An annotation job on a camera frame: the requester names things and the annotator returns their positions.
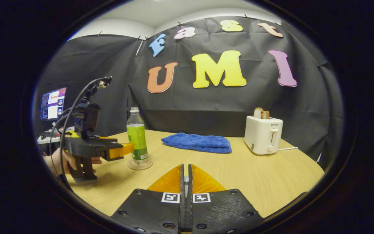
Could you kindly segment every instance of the white cord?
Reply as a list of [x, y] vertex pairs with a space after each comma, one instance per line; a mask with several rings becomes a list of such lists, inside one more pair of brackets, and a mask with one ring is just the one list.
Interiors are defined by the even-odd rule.
[[298, 149], [298, 147], [283, 148], [283, 149], [278, 149], [278, 150], [293, 150], [293, 149]]

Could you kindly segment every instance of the blue towel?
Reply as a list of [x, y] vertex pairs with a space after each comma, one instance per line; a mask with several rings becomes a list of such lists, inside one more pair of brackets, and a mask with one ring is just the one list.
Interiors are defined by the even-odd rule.
[[185, 150], [228, 154], [232, 152], [230, 142], [222, 136], [200, 136], [177, 133], [161, 139], [165, 145]]

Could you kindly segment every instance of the wall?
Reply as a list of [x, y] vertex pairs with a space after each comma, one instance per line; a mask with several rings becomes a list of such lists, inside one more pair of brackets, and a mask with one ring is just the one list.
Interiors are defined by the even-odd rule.
[[87, 24], [70, 37], [69, 40], [87, 35], [98, 35], [101, 31], [102, 34], [115, 34], [135, 38], [141, 36], [142, 39], [145, 39], [145, 37], [153, 35], [154, 30], [155, 28], [151, 26], [135, 21], [125, 19], [99, 19]]
[[87, 35], [97, 35], [101, 31], [102, 34], [116, 34], [135, 38], [141, 36], [142, 39], [145, 39], [145, 37], [151, 37], [161, 31], [178, 25], [178, 21], [183, 23], [206, 17], [244, 16], [245, 14], [250, 18], [257, 18], [281, 24], [281, 20], [279, 18], [263, 12], [239, 8], [215, 8], [196, 11], [187, 15], [177, 17], [157, 28], [153, 28], [146, 24], [125, 19], [99, 19], [90, 22], [88, 25], [86, 25], [84, 28], [80, 29], [76, 34], [70, 37], [69, 40], [74, 39], [76, 37], [82, 37]]

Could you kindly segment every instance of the hand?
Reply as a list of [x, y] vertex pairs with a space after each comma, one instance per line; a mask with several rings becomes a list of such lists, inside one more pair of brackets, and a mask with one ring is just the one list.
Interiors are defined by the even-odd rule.
[[[53, 156], [53, 162], [52, 162], [50, 156], [44, 157], [44, 160], [46, 161], [47, 166], [50, 168], [50, 170], [51, 170], [51, 172], [53, 172], [53, 174], [56, 174], [56, 171], [57, 171], [58, 174], [61, 174], [60, 148], [56, 149], [56, 151], [53, 153], [52, 156]], [[64, 173], [70, 174], [70, 170], [67, 166], [67, 163], [69, 163], [70, 166], [74, 170], [77, 170], [76, 161], [74, 160], [73, 155], [71, 155], [70, 153], [63, 150], [62, 158], [63, 158]], [[93, 157], [92, 158], [92, 164], [102, 164], [101, 158], [100, 157]]]

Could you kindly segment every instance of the letter m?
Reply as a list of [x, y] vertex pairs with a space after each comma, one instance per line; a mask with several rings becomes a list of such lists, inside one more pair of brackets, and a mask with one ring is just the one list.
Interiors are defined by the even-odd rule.
[[196, 62], [196, 81], [193, 83], [194, 88], [205, 88], [209, 86], [206, 80], [206, 74], [209, 76], [214, 86], [218, 86], [223, 72], [225, 86], [244, 86], [246, 79], [242, 77], [242, 71], [239, 65], [240, 52], [236, 50], [227, 50], [222, 53], [218, 63], [208, 54], [199, 54], [191, 58]]

